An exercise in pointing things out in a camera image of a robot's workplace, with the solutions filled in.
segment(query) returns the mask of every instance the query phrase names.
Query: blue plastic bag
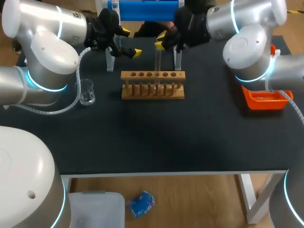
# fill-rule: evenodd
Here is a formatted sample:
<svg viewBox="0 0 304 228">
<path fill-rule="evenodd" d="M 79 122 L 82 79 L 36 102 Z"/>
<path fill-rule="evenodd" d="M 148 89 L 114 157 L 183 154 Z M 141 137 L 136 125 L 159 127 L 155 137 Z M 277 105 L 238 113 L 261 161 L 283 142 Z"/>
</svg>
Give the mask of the blue plastic bag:
<svg viewBox="0 0 304 228">
<path fill-rule="evenodd" d="M 135 218 L 147 213 L 154 205 L 153 196 L 146 191 L 143 191 L 139 196 L 127 203 L 127 206 L 130 208 Z"/>
</svg>

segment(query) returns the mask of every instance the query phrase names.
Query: white cable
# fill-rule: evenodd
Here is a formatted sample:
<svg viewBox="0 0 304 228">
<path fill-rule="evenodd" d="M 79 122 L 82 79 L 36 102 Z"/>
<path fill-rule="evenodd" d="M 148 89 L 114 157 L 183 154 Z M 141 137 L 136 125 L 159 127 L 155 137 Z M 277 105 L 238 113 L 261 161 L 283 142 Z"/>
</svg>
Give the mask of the white cable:
<svg viewBox="0 0 304 228">
<path fill-rule="evenodd" d="M 45 112 L 45 111 L 41 111 L 41 110 L 38 110 L 38 109 L 35 109 L 35 108 L 31 108 L 31 107 L 28 107 L 28 106 L 25 106 L 25 105 L 22 105 L 22 104 L 18 104 L 18 105 L 15 105 L 15 106 L 19 107 L 19 108 L 22 108 L 22 109 L 25 109 L 25 110 L 28 110 L 28 111 L 33 112 L 33 113 L 41 114 L 41 115 L 56 115 L 56 114 L 64 113 L 64 112 L 70 110 L 71 108 L 73 108 L 77 104 L 77 102 L 79 101 L 80 92 L 81 92 L 80 73 L 79 73 L 81 58 L 85 55 L 85 53 L 89 52 L 90 50 L 91 50 L 91 48 L 88 47 L 88 48 L 84 49 L 79 55 L 79 63 L 78 63 L 78 67 L 77 67 L 77 70 L 76 70 L 77 95 L 76 95 L 76 98 L 75 98 L 74 102 L 72 104 L 70 104 L 68 107 L 66 107 L 64 109 L 61 109 L 61 110 L 58 110 L 58 111 L 54 111 L 54 112 Z"/>
<path fill-rule="evenodd" d="M 291 106 L 295 109 L 296 113 L 298 114 L 298 116 L 300 117 L 303 125 L 304 125 L 304 116 L 301 112 L 301 110 L 299 109 L 299 107 L 296 105 L 296 103 L 291 99 L 290 96 L 288 96 L 287 93 L 285 93 L 283 90 L 279 90 L 279 93 L 282 94 L 287 100 L 288 102 L 291 104 Z"/>
<path fill-rule="evenodd" d="M 270 91 L 270 89 L 268 87 L 268 84 L 269 84 L 268 82 L 269 82 L 270 75 L 272 74 L 272 71 L 273 71 L 275 60 L 276 60 L 276 58 L 278 58 L 280 56 L 280 54 L 281 54 L 281 50 L 280 49 L 275 50 L 275 56 L 271 60 L 272 66 L 271 66 L 270 72 L 268 72 L 268 74 L 265 77 L 265 90 L 266 91 L 272 92 L 272 91 Z"/>
</svg>

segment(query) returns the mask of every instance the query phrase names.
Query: test tube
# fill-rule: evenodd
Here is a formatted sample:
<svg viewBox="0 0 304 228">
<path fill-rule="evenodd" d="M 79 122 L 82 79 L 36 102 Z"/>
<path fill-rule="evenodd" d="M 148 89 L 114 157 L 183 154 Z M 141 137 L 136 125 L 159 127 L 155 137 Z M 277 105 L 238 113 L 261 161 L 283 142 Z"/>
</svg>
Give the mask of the test tube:
<svg viewBox="0 0 304 228">
<path fill-rule="evenodd" d="M 161 70 L 161 63 L 162 63 L 162 51 L 155 49 L 155 72 L 160 72 Z"/>
</svg>

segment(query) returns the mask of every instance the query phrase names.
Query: white table leg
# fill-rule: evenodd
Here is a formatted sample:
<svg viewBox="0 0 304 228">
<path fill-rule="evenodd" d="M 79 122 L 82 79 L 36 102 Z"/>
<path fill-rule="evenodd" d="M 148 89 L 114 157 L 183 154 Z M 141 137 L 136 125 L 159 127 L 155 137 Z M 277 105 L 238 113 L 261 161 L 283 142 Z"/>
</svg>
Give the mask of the white table leg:
<svg viewBox="0 0 304 228">
<path fill-rule="evenodd" d="M 101 0 L 95 0 L 95 5 L 96 5 L 96 11 L 97 11 L 97 16 L 100 14 L 102 8 L 102 1 Z"/>
<path fill-rule="evenodd" d="M 266 188 L 267 184 L 270 182 L 272 178 L 272 174 L 269 174 L 263 185 L 257 190 L 257 196 L 261 195 L 264 189 Z"/>
<path fill-rule="evenodd" d="M 240 174 L 239 181 L 245 201 L 248 224 L 257 224 L 268 212 L 269 197 L 284 174 L 273 174 L 269 183 L 256 199 L 249 174 Z"/>
<path fill-rule="evenodd" d="M 70 188 L 71 188 L 72 178 L 62 177 L 62 176 L 61 176 L 61 178 L 62 178 L 62 181 L 63 181 L 63 184 L 64 184 L 64 186 L 66 188 L 67 193 L 69 193 L 70 192 Z"/>
</svg>

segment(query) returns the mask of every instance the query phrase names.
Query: blue object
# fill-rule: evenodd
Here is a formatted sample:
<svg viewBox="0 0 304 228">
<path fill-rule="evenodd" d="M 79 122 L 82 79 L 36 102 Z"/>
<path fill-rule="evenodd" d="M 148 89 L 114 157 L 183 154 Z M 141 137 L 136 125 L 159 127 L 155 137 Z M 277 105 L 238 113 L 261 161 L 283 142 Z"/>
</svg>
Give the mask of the blue object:
<svg viewBox="0 0 304 228">
<path fill-rule="evenodd" d="M 151 210 L 155 202 L 150 193 L 143 191 L 138 197 L 129 201 L 127 205 L 130 207 L 134 217 L 138 218 Z"/>
<path fill-rule="evenodd" d="M 121 21 L 174 21 L 174 13 L 179 7 L 176 0 L 167 1 L 119 1 Z"/>
</svg>

